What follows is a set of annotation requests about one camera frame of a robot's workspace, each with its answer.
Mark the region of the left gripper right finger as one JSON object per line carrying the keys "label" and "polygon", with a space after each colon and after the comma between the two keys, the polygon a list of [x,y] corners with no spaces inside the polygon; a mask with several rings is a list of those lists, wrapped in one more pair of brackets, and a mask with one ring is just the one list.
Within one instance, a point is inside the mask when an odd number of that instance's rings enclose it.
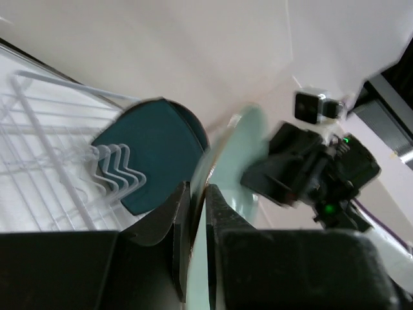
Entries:
{"label": "left gripper right finger", "polygon": [[233,210],[219,187],[205,191],[208,301],[211,309],[236,309],[241,288],[242,263],[236,258],[236,244],[254,228]]}

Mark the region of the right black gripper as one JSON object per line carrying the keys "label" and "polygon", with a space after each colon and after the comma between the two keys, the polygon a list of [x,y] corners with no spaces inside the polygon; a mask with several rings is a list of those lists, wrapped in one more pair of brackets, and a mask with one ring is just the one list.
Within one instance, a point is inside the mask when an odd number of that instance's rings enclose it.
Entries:
{"label": "right black gripper", "polygon": [[268,141],[268,154],[253,162],[240,184],[280,206],[298,199],[310,205],[319,223],[365,223],[351,201],[381,168],[352,134],[317,132],[282,122]]}

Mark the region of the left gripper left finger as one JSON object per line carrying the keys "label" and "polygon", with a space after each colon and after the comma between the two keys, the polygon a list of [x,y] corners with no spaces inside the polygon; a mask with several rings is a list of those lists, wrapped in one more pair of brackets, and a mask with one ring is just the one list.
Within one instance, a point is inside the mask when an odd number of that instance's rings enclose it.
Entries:
{"label": "left gripper left finger", "polygon": [[185,302],[190,261],[190,184],[121,233],[127,302]]}

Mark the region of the mint floral round plate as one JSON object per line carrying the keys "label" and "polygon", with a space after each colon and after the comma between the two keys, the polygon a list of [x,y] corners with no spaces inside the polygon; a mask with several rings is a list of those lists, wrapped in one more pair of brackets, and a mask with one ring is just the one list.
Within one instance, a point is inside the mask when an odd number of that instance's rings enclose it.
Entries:
{"label": "mint floral round plate", "polygon": [[191,250],[185,309],[209,309],[207,275],[207,220],[204,191],[208,184],[219,187],[225,201],[247,222],[258,210],[257,194],[240,184],[243,171],[268,154],[264,141],[268,126],[263,109],[244,106],[211,143],[197,164],[190,182],[191,206],[201,213]]}

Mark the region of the teal square plate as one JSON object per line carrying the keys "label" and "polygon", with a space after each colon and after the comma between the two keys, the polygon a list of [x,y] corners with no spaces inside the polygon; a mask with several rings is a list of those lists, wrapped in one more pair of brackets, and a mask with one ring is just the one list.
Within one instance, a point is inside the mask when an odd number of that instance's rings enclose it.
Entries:
{"label": "teal square plate", "polygon": [[146,176],[145,184],[121,199],[137,216],[161,205],[182,181],[190,181],[204,151],[180,113],[165,98],[141,101],[100,133],[92,145],[130,149],[128,167]]}

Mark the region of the smooth teal round plate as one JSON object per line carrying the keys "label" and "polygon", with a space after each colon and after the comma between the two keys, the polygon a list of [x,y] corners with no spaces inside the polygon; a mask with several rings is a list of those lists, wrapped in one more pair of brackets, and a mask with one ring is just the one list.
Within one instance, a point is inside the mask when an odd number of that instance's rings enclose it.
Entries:
{"label": "smooth teal round plate", "polygon": [[207,132],[198,117],[184,105],[172,100],[167,101],[180,113],[182,118],[188,123],[194,135],[198,139],[203,151],[206,151],[210,144]]}

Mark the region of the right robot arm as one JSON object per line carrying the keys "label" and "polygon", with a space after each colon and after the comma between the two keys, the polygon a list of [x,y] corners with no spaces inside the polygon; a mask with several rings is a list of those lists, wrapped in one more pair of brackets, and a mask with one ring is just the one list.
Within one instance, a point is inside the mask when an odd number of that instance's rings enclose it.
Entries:
{"label": "right robot arm", "polygon": [[368,205],[361,191],[381,173],[372,153],[337,125],[299,128],[284,122],[268,141],[268,154],[247,167],[241,184],[282,207],[308,205],[324,229],[363,233],[389,268],[412,265],[412,245],[384,217],[395,216],[382,194]]}

